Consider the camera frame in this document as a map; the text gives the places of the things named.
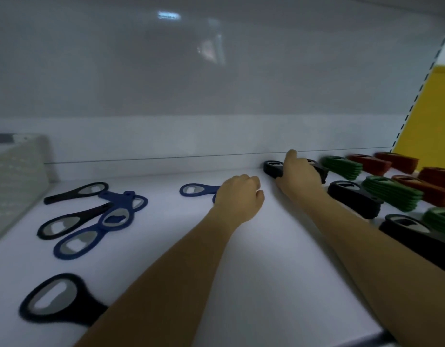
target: white tabletop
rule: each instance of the white tabletop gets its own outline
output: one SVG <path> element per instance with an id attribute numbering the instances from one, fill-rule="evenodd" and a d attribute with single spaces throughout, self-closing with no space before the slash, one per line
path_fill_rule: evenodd
<path id="1" fill-rule="evenodd" d="M 314 224 L 278 191 L 261 169 L 102 180 L 110 191 L 133 190 L 149 199 L 128 228 L 108 233 L 86 255 L 57 259 L 57 240 L 36 237 L 49 219 L 104 204 L 98 197 L 36 204 L 0 240 L 0 347 L 69 347 L 86 331 L 71 323 L 33 324 L 18 316 L 26 295 L 60 273 L 81 276 L 93 296 L 112 304 L 212 206 L 212 195 L 184 198 L 187 183 L 220 185 L 236 174 L 258 175 L 266 202 L 231 238 L 221 259 L 194 346 L 327 347 L 382 332 L 331 248 Z M 399 174 L 390 171 L 387 175 Z M 359 180 L 367 174 L 362 173 Z M 342 180 L 333 173 L 328 183 Z M 48 195 L 97 180 L 53 185 Z M 411 215 L 430 207 L 420 202 Z M 389 213 L 384 204 L 378 225 Z M 85 226 L 94 224 L 97 218 Z"/>

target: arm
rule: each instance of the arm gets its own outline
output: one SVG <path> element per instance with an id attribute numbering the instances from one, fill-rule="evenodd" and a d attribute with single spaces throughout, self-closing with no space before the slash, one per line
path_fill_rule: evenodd
<path id="1" fill-rule="evenodd" d="M 264 202 L 259 188 L 258 177 L 248 175 L 224 182 L 207 216 L 145 270 L 76 347 L 190 346 L 232 233 Z"/>
<path id="2" fill-rule="evenodd" d="M 382 324 L 404 347 L 445 346 L 445 272 L 353 215 L 291 150 L 279 188 L 325 235 Z"/>

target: person's right arm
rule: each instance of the person's right arm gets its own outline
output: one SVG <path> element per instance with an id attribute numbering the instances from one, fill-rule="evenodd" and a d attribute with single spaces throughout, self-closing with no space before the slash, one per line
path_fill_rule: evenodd
<path id="1" fill-rule="evenodd" d="M 331 198 L 295 150 L 277 186 L 325 235 L 377 318 L 403 347 L 445 346 L 445 272 Z"/>

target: yellow panel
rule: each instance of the yellow panel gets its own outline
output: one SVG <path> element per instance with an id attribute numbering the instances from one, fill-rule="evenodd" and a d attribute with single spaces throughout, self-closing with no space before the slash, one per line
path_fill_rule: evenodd
<path id="1" fill-rule="evenodd" d="M 445 66 L 436 66 L 417 100 L 394 152 L 445 168 Z"/>

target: person's right hand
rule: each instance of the person's right hand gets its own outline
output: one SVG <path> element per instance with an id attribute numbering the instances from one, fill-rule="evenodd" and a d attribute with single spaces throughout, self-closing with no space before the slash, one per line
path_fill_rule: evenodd
<path id="1" fill-rule="evenodd" d="M 297 158 L 295 150 L 287 152 L 283 176 L 276 179 L 276 184 L 294 202 L 303 202 L 324 193 L 319 173 L 306 158 Z"/>

